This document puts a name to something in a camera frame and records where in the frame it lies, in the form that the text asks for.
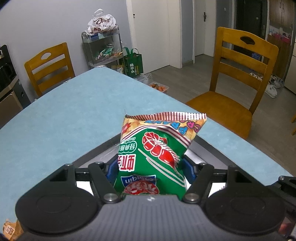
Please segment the wooden chair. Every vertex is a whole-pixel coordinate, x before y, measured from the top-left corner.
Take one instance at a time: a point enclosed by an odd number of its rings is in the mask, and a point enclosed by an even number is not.
[[[50,53],[51,55],[46,59],[41,59],[42,56],[46,53]],[[40,67],[41,65],[49,62],[50,60],[59,57],[61,55],[65,55],[65,57],[61,60],[58,60],[57,62],[43,68],[42,70],[36,72],[33,74],[33,70]],[[45,80],[41,83],[40,80],[44,78],[45,76],[49,75],[50,73],[67,66],[68,69],[56,74],[55,76],[49,78],[48,80]],[[67,79],[67,78],[74,78],[75,73],[72,67],[68,46],[67,43],[62,43],[59,45],[56,45],[54,47],[48,48],[46,50],[43,50],[39,54],[37,54],[34,58],[30,59],[25,63],[25,69],[27,71],[27,74],[29,76],[29,79],[37,93],[37,95],[40,97],[42,96],[42,92],[47,90],[48,88],[52,87],[53,85]]]
[[[294,115],[294,117],[292,118],[291,123],[293,123],[296,120],[296,114]],[[292,136],[294,136],[296,133],[296,128],[292,131]]]
[[[264,64],[242,53],[222,47],[223,41],[243,47],[268,58]],[[252,115],[256,110],[272,73],[276,57],[279,52],[277,46],[259,38],[258,36],[235,29],[219,27],[217,29],[215,56],[210,84],[210,91],[195,97],[187,105],[223,125],[238,136],[246,139],[252,123]],[[264,75],[262,81],[250,74],[220,62],[221,57],[233,60]],[[236,101],[215,92],[218,75],[229,75],[257,90],[257,94],[249,109]]]

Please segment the dark door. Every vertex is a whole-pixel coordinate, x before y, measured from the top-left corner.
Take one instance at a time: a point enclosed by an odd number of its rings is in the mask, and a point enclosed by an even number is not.
[[[261,36],[262,2],[245,0],[242,30]]]
[[[267,0],[237,0],[236,29],[265,39],[267,23]],[[251,56],[252,52],[235,46],[235,51]]]

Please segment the shrimp cracker bag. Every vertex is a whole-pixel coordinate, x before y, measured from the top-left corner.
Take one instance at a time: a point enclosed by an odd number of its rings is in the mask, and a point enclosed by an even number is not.
[[[162,112],[126,115],[118,153],[114,187],[126,194],[186,192],[182,156],[206,122],[205,114]]]

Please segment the green tote bag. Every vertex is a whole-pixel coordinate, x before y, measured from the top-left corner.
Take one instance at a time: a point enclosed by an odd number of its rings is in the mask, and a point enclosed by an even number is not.
[[[139,54],[139,51],[136,48],[133,48],[131,52],[127,47],[124,47],[127,55],[124,56],[124,64],[126,67],[126,74],[129,77],[135,77],[138,74],[143,73],[143,63],[142,63],[142,55]]]

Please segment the chair backrest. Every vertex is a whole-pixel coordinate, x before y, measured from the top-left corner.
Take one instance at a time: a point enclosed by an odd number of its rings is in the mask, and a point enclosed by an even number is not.
[[[49,53],[50,56],[46,59],[42,59],[42,56],[46,53]],[[61,60],[58,60],[57,62],[54,62],[53,64],[41,69],[40,71],[33,74],[33,70],[40,67],[41,65],[51,61],[52,59],[59,57],[61,55],[65,55],[65,57]],[[58,73],[48,80],[45,80],[41,83],[40,80],[44,78],[45,76],[49,75],[50,73],[63,68],[67,66],[68,69]],[[42,96],[42,92],[46,89],[52,87],[53,85],[67,79],[67,78],[74,78],[75,73],[73,70],[73,66],[70,59],[70,54],[68,51],[67,43],[62,43],[59,45],[56,45],[54,47],[48,48],[46,50],[43,50],[39,54],[37,54],[34,58],[30,59],[25,63],[25,69],[28,73],[29,79],[37,93],[38,96]]]
[[[268,64],[266,65],[247,55],[223,47],[223,41],[248,49],[252,52],[264,56],[265,58],[268,58]],[[253,114],[264,94],[265,88],[272,74],[278,52],[279,48],[277,46],[265,41],[262,38],[259,38],[254,34],[241,30],[219,27],[217,29],[216,35],[215,56],[210,91],[216,90],[219,73],[229,75],[243,82],[244,84],[257,90],[257,94],[253,100],[253,103],[251,104],[251,107],[249,108],[249,111]],[[255,77],[240,69],[220,62],[221,57],[235,61],[250,69],[255,70],[260,74],[263,74],[262,81],[256,79]]]

